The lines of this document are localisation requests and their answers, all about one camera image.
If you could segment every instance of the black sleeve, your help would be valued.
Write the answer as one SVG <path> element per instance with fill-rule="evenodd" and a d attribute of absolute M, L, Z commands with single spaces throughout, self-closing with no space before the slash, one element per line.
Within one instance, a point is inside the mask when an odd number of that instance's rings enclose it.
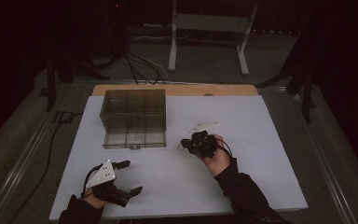
<path fill-rule="evenodd" d="M 269 207 L 263 192 L 250 176 L 239 173 L 235 158 L 215 179 L 223 194 L 231 200 L 241 223 L 290 223 Z"/>
<path fill-rule="evenodd" d="M 60 224 L 99 224 L 103 209 L 93 207 L 72 195 L 68 208 L 60 215 Z"/>

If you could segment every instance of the white table surface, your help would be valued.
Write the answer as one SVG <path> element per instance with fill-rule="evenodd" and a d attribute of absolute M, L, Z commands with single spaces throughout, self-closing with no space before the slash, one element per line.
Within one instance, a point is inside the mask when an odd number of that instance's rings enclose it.
<path fill-rule="evenodd" d="M 273 209 L 308 207 L 261 96 L 167 96 L 166 101 L 166 147 L 104 149 L 103 97 L 89 98 L 49 219 L 59 218 L 71 195 L 80 195 L 89 170 L 106 160 L 131 161 L 130 167 L 116 171 L 119 189 L 144 189 L 125 208 L 108 204 L 103 218 L 232 213 L 204 164 L 186 149 L 178 150 L 198 121 L 220 122 L 208 133 L 224 137 L 240 172 L 252 177 Z"/>

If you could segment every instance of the clear acrylic container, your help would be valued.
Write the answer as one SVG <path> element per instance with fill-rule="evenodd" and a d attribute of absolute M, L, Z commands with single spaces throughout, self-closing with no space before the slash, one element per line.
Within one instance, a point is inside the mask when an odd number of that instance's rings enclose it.
<path fill-rule="evenodd" d="M 101 110 L 103 147 L 166 147 L 165 90 L 106 91 Z"/>

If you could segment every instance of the dark background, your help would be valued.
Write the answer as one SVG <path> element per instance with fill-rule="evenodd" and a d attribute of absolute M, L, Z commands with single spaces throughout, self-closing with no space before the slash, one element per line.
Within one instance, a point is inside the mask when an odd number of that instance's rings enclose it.
<path fill-rule="evenodd" d="M 202 8 L 205 14 L 246 13 L 225 9 L 228 4 L 240 4 L 239 1 L 216 0 L 208 6 L 200 0 L 178 2 L 178 9 L 186 12 Z M 92 43 L 81 34 L 83 21 L 74 9 L 76 4 L 89 3 L 89 0 L 0 1 L 0 127 L 33 89 L 34 77 L 46 68 L 51 45 L 78 59 L 90 56 Z M 171 22 L 170 1 L 132 0 L 126 1 L 125 6 L 125 15 L 121 16 L 130 25 L 164 26 Z M 120 20 L 114 16 L 112 21 Z M 358 158 L 358 1 L 260 1 L 254 32 L 298 35 L 288 61 L 295 62 L 304 55 L 310 57 L 314 83 L 321 87 Z"/>

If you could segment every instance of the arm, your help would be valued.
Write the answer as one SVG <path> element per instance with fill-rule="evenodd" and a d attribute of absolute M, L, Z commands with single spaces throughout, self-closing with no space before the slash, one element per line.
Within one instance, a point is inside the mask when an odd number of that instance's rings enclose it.
<path fill-rule="evenodd" d="M 99 224 L 103 207 L 107 202 L 101 201 L 92 195 L 88 189 L 81 200 L 72 195 L 68 208 L 60 215 L 60 224 Z"/>
<path fill-rule="evenodd" d="M 219 147 L 223 147 L 223 138 L 219 135 L 215 138 L 219 139 L 216 141 Z M 200 159 L 219 183 L 223 194 L 231 200 L 241 223 L 266 223 L 271 218 L 280 220 L 281 223 L 289 223 L 269 207 L 257 184 L 250 176 L 239 173 L 237 160 L 230 158 L 223 149 L 218 148 L 212 158 Z"/>

